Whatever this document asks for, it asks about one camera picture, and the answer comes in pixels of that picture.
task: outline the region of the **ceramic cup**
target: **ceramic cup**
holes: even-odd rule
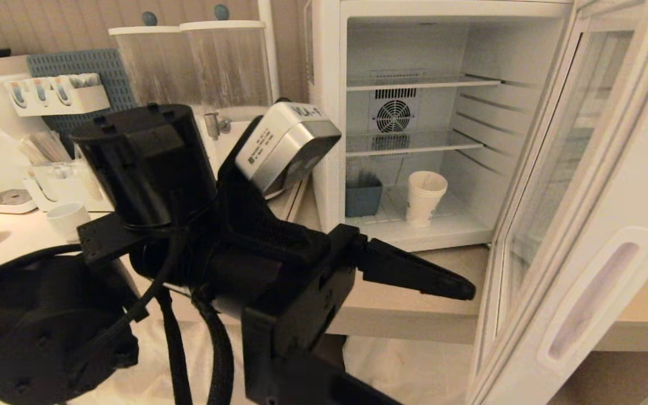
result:
[[[407,223],[425,228],[431,223],[431,216],[445,192],[447,179],[439,173],[414,172],[409,176],[409,198],[407,201]]]
[[[82,202],[67,202],[57,205],[47,213],[47,221],[56,233],[70,244],[79,243],[77,226],[92,220]]]

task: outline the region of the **fan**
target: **fan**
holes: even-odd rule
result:
[[[376,113],[376,126],[382,132],[401,132],[413,118],[407,103],[401,100],[391,100],[381,106]]]

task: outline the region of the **fridge door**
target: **fridge door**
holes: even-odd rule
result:
[[[547,403],[648,278],[648,0],[576,11],[493,243],[467,403]]]

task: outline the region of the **pegboard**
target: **pegboard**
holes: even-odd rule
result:
[[[83,123],[95,117],[137,107],[136,100],[124,66],[116,49],[92,49],[62,53],[30,55],[26,58],[33,77],[59,76],[61,74],[97,73],[109,98],[110,108],[75,115],[47,115],[44,122],[54,131],[69,138]]]

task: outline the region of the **white table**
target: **white table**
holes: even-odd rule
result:
[[[281,208],[281,199],[273,200],[271,205],[276,212]],[[92,217],[98,218],[101,215],[103,214],[94,214]],[[296,222],[309,228],[320,228],[311,189],[304,196]],[[34,211],[25,215],[0,214],[0,263],[64,243],[64,239],[49,228],[44,213]],[[357,336],[471,344],[475,336],[488,254],[489,250],[483,245],[419,253],[419,256],[447,267],[473,282],[478,288],[478,294],[472,301],[434,297],[413,290],[366,282],[362,280],[360,272],[357,272],[357,282],[352,293],[327,331]],[[133,272],[127,258],[124,257],[123,261],[133,275],[139,291],[146,290],[149,281]],[[200,321],[200,316],[187,298],[175,294],[173,299],[179,320]],[[152,316],[160,317],[159,307],[154,301],[147,309]],[[223,316],[223,320],[228,325],[239,323],[229,316]],[[648,349],[648,282],[610,329],[598,349]]]

